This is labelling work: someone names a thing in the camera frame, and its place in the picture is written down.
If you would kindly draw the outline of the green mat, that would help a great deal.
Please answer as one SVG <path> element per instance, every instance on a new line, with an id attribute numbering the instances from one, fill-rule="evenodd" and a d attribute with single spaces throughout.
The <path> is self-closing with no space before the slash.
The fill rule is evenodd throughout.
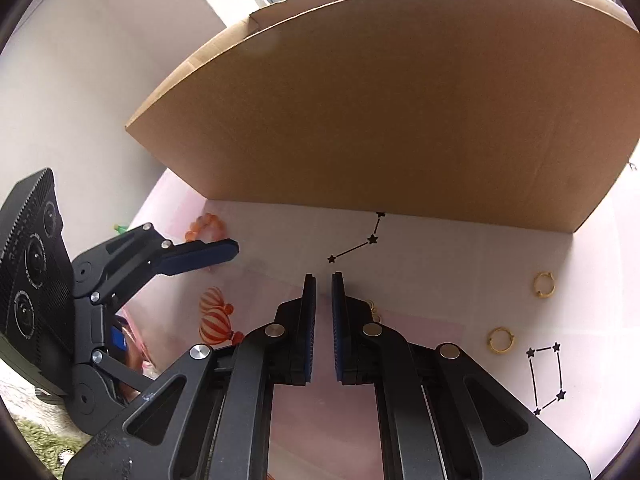
<path id="1" fill-rule="evenodd" d="M 57 479 L 63 478 L 68 462 L 85 445 L 85 441 L 59 436 L 24 418 L 14 418 L 15 425 L 36 456 Z"/>

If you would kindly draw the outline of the gold hoop earring near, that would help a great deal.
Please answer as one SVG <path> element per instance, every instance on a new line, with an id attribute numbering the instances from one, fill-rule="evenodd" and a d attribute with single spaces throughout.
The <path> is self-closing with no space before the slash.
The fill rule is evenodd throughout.
<path id="1" fill-rule="evenodd" d="M 497 356 L 509 353 L 514 346 L 514 342 L 514 333 L 503 326 L 494 328 L 487 336 L 487 347 L 491 353 Z"/>

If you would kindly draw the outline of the gold hoop earring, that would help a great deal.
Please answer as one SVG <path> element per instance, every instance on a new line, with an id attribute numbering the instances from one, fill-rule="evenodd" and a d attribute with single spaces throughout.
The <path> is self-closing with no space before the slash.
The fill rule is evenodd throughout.
<path id="1" fill-rule="evenodd" d="M 497 356 L 509 353 L 514 346 L 514 342 L 514 333 L 503 326 L 494 328 L 487 336 L 487 347 L 491 353 Z"/>
<path id="2" fill-rule="evenodd" d="M 533 280 L 534 295 L 540 299 L 552 297 L 556 291 L 555 277 L 551 271 L 539 272 Z"/>

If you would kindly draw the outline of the gold butterfly earring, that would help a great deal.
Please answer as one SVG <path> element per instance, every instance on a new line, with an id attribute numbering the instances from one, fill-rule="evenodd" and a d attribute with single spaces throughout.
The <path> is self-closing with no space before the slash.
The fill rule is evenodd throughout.
<path id="1" fill-rule="evenodd" d="M 378 312 L 378 307 L 376 306 L 376 304 L 372 301 L 372 300 L 367 300 L 367 305 L 369 306 L 370 312 L 371 312 L 371 316 L 372 316 L 372 320 L 375 323 L 382 323 L 383 322 L 383 318 L 380 312 Z"/>

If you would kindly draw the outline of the pink printed bed sheet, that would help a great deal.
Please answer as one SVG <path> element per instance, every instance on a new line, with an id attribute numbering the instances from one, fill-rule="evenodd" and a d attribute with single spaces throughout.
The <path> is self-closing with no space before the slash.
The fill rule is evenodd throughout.
<path id="1" fill-rule="evenodd" d="M 639 170 L 628 167 L 574 234 L 373 212 L 206 200 L 166 172 L 137 215 L 181 242 L 223 224 L 241 250 L 222 266 L 158 276 L 125 313 L 158 370 L 200 339 L 200 304 L 231 304 L 225 332 L 248 333 L 317 280 L 311 383 L 274 394 L 269 470 L 278 479 L 377 479 L 374 392 L 335 378 L 331 276 L 372 300 L 415 344 L 458 344 L 582 456 L 594 474 L 639 419 Z M 556 291 L 534 295 L 551 271 Z M 491 330 L 515 336 L 509 353 Z"/>

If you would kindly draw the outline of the gold hoop earring far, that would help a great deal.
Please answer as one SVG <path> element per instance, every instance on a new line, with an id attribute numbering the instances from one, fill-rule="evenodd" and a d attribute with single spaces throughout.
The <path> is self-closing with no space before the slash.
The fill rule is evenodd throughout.
<path id="1" fill-rule="evenodd" d="M 533 280 L 534 295 L 540 299 L 552 297 L 556 291 L 555 277 L 551 271 L 539 272 Z"/>

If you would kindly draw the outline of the brown cardboard box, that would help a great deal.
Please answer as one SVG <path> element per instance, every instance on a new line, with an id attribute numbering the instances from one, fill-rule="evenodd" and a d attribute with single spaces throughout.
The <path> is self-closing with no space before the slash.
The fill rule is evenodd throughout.
<path id="1" fill-rule="evenodd" d="M 638 142 L 639 29 L 610 0 L 286 0 L 127 131 L 213 200 L 571 233 Z"/>

